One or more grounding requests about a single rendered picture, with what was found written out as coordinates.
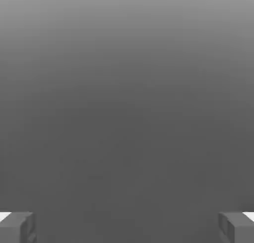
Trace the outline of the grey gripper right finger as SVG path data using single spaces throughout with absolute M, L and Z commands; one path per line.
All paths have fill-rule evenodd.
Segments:
M 254 243 L 254 212 L 220 212 L 221 243 Z

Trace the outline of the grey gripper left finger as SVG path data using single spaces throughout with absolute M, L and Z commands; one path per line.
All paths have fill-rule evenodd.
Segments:
M 0 211 L 0 243 L 37 243 L 36 214 Z

